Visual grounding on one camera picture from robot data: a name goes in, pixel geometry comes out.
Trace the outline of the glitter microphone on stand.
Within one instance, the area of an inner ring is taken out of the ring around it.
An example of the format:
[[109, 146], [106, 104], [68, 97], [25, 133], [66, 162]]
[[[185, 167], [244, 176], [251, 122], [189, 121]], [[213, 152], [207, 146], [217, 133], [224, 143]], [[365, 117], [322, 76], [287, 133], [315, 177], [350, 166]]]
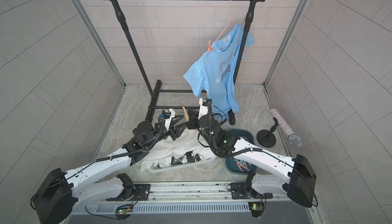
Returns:
[[276, 109], [272, 109], [270, 113], [273, 117], [274, 125], [269, 130], [260, 130], [257, 133], [256, 139], [258, 143], [263, 147], [272, 148], [276, 144], [274, 132], [280, 127], [287, 137], [289, 144], [294, 147], [300, 147], [302, 145], [302, 139], [294, 132], [281, 114]]

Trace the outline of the white laundry basket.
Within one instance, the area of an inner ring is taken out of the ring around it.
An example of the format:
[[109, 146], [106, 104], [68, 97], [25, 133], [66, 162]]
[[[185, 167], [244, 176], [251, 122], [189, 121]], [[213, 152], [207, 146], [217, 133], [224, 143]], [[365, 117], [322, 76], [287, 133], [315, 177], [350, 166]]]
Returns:
[[201, 165], [201, 164], [206, 164], [206, 163], [211, 163], [215, 160], [215, 158], [211, 158], [208, 160], [202, 160], [202, 161], [198, 161], [198, 162], [194, 162], [194, 163], [186, 163], [186, 164], [177, 164], [177, 165], [171, 165], [170, 167], [165, 167], [165, 168], [160, 168], [160, 167], [150, 167], [148, 169], [148, 171], [150, 173], [161, 173], [161, 172], [167, 172], [167, 171], [172, 171], [172, 170], [176, 170], [176, 169], [182, 169], [182, 168], [186, 168], [186, 167], [190, 167], [190, 166], [197, 166], [197, 165]]

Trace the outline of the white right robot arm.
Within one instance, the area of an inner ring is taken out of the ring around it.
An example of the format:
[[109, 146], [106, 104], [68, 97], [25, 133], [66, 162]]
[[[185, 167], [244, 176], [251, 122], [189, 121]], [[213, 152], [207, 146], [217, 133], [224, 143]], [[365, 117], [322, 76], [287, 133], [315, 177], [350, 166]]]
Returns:
[[282, 156], [251, 144], [243, 137], [235, 137], [213, 118], [211, 99], [201, 98], [199, 104], [199, 112], [190, 118], [190, 124], [206, 141], [204, 147], [219, 158], [243, 160], [272, 173], [277, 178], [273, 189], [285, 192], [303, 207], [318, 206], [316, 173], [306, 157]]

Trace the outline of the light blue t-shirt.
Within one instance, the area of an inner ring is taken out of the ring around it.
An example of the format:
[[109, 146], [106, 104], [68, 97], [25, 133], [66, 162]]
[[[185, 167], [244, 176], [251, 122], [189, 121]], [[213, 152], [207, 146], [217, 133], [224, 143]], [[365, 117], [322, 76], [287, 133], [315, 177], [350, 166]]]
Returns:
[[227, 114], [240, 110], [235, 97], [233, 76], [237, 65], [244, 28], [236, 24], [222, 39], [211, 44], [183, 76], [190, 84], [195, 97], [207, 91], [207, 97], [215, 105], [214, 113]]

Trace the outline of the pink clothespin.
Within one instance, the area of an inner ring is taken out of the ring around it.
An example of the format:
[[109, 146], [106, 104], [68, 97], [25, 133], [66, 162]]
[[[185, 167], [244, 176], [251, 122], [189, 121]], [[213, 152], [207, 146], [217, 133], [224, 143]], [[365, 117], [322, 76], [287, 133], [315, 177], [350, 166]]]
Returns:
[[214, 48], [214, 42], [213, 41], [211, 41], [211, 40], [209, 40], [208, 41], [208, 46], [207, 46], [207, 50], [208, 50], [208, 52], [212, 52], [212, 51], [214, 51], [215, 50], [215, 48]]

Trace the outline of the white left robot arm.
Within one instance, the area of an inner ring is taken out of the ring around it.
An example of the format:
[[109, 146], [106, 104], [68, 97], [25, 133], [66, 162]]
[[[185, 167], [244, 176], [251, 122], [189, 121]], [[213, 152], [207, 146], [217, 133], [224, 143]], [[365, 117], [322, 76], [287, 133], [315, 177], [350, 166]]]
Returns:
[[127, 174], [101, 179], [141, 161], [157, 142], [176, 133], [174, 125], [183, 118], [173, 109], [163, 110], [156, 124], [139, 123], [133, 138], [108, 156], [75, 169], [49, 172], [30, 201], [40, 223], [59, 224], [73, 211], [104, 199], [130, 199], [134, 185]]

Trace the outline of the yellow clothespin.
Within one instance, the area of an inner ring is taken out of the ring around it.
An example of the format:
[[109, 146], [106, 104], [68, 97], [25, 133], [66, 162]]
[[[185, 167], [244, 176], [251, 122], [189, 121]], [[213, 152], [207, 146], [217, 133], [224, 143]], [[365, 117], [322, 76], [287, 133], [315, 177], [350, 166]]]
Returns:
[[190, 118], [189, 118], [189, 114], [188, 114], [186, 108], [185, 108], [185, 107], [182, 107], [182, 109], [183, 109], [183, 113], [184, 113], [184, 117], [185, 117], [186, 121], [189, 121]]

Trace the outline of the black clothes rack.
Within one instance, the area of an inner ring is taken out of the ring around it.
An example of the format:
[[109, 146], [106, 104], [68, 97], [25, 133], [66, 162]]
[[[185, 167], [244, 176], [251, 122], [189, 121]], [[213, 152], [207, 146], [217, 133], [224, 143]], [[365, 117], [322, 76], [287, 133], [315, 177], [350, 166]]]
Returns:
[[207, 51], [208, 41], [222, 39], [236, 23], [249, 32], [265, 0], [102, 0], [109, 33], [108, 50], [126, 83], [146, 84], [147, 120], [163, 109], [182, 113], [198, 100], [184, 79]]

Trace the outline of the white t-shirt black print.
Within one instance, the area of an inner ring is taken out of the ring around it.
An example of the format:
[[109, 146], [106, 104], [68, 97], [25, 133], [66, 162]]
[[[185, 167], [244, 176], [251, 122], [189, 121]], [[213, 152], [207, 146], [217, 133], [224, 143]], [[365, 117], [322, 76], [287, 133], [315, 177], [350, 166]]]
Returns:
[[152, 167], [172, 167], [172, 160], [180, 160], [182, 164], [194, 161], [215, 159], [216, 155], [207, 145], [206, 140], [197, 130], [186, 129], [176, 140], [171, 138], [157, 142], [141, 161], [140, 171], [144, 172]]

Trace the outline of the beige clothespin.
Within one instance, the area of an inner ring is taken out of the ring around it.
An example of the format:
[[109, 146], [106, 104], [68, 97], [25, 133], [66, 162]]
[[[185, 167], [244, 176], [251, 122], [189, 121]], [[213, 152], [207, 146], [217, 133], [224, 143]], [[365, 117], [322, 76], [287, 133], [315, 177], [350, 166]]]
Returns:
[[246, 19], [244, 18], [243, 21], [242, 21], [242, 26], [241, 26], [241, 28], [244, 28], [244, 27], [245, 27], [245, 24], [246, 24]]

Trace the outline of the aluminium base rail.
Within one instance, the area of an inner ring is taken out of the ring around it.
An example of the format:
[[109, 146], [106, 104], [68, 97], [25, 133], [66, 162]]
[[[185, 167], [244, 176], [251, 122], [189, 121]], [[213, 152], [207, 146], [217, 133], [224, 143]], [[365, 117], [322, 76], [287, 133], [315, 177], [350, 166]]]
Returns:
[[125, 220], [137, 214], [255, 213], [275, 203], [289, 203], [273, 177], [261, 178], [261, 192], [252, 197], [244, 182], [163, 182], [136, 184], [133, 200], [95, 201], [72, 215], [93, 215]]

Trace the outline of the teal clothespin tray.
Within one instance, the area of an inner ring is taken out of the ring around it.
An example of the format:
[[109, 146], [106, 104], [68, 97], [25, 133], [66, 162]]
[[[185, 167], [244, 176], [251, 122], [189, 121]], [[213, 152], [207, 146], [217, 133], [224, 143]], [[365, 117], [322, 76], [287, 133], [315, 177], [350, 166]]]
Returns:
[[[228, 132], [231, 133], [234, 137], [245, 138], [247, 142], [255, 144], [254, 137], [249, 131], [241, 129], [230, 129]], [[233, 174], [247, 175], [249, 173], [255, 173], [257, 170], [257, 166], [244, 160], [238, 160], [234, 158], [226, 158], [225, 164], [227, 170]]]

